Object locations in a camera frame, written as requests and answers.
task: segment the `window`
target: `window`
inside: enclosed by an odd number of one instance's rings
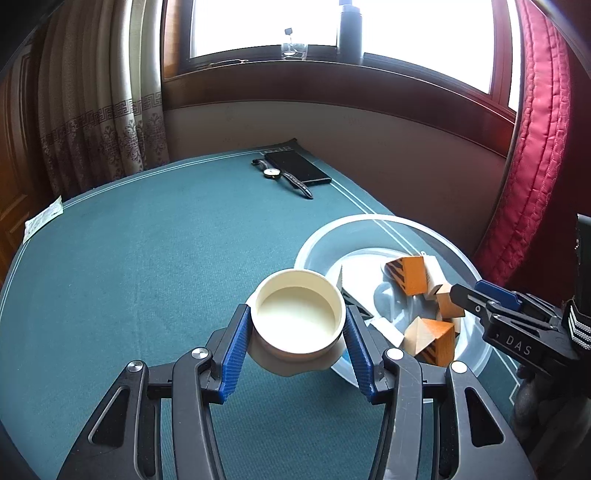
[[[182,72],[220,62],[279,60],[286,28],[309,45],[308,60],[336,61],[339,0],[181,1],[188,14],[181,20],[188,23]],[[466,93],[509,116],[509,107],[517,108],[521,39],[515,0],[350,2],[363,16],[364,66]]]
[[[358,0],[363,50],[426,67],[485,93],[495,38],[491,0]]]
[[[285,29],[309,45],[336,45],[335,0],[194,0],[191,56],[277,45]]]
[[[521,84],[521,27],[517,15],[515,0],[507,0],[509,17],[511,19],[511,41],[513,45],[513,68],[511,71],[511,93],[509,94],[509,108],[517,111],[519,108],[519,87]]]

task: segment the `wooden door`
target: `wooden door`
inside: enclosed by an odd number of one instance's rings
[[[0,84],[0,286],[25,221],[52,201],[35,110],[40,42],[23,48]]]

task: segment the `metal screw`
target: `metal screw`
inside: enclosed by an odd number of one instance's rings
[[[191,356],[197,360],[201,360],[209,355],[209,350],[200,346],[191,352]]]
[[[452,370],[457,374],[465,374],[468,367],[464,362],[452,362]]]
[[[386,355],[392,360],[402,360],[404,352],[400,348],[389,348],[386,351]]]
[[[132,362],[129,362],[127,364],[127,371],[134,374],[134,373],[142,370],[143,367],[144,367],[144,364],[141,362],[141,360],[133,360]]]

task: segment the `cup rim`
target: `cup rim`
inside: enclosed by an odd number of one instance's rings
[[[302,273],[306,273],[306,274],[311,274],[311,275],[315,275],[316,277],[320,277],[322,278],[328,285],[330,285],[331,290],[333,290],[336,294],[337,294],[337,299],[339,301],[339,304],[341,306],[341,315],[340,315],[340,319],[339,319],[339,323],[338,325],[335,327],[335,331],[334,333],[330,336],[329,340],[327,340],[326,344],[323,345],[320,348],[316,348],[312,351],[306,351],[306,352],[292,352],[289,350],[284,350],[283,348],[278,348],[276,347],[272,342],[270,342],[263,333],[261,333],[261,330],[259,329],[259,327],[257,326],[257,320],[256,320],[256,314],[257,314],[257,310],[258,307],[256,306],[256,298],[258,297],[259,292],[261,291],[261,289],[268,284],[271,280],[273,280],[275,277],[278,277],[280,275],[284,275],[286,273],[291,273],[291,272],[302,272]],[[345,301],[343,299],[343,296],[341,295],[341,292],[339,292],[338,288],[336,286],[334,286],[328,278],[326,278],[324,275],[315,272],[313,270],[308,270],[305,268],[286,268],[284,270],[279,270],[275,273],[272,273],[271,275],[269,275],[268,277],[266,277],[261,283],[259,283],[258,287],[256,288],[256,290],[254,291],[254,300],[253,300],[253,305],[251,306],[251,319],[252,319],[252,324],[254,326],[254,328],[256,329],[257,334],[259,334],[259,336],[271,347],[273,347],[274,349],[280,351],[280,352],[285,352],[288,353],[290,355],[310,355],[312,353],[317,353],[320,352],[328,347],[330,347],[331,345],[333,345],[338,338],[342,335],[343,333],[343,328],[345,326],[345,317],[346,317],[346,312],[345,312]]]

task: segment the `bright sky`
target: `bright sky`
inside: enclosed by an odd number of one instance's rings
[[[192,56],[293,41],[335,45],[338,0],[196,0]],[[491,0],[354,0],[363,49],[457,78],[484,92],[491,82]]]

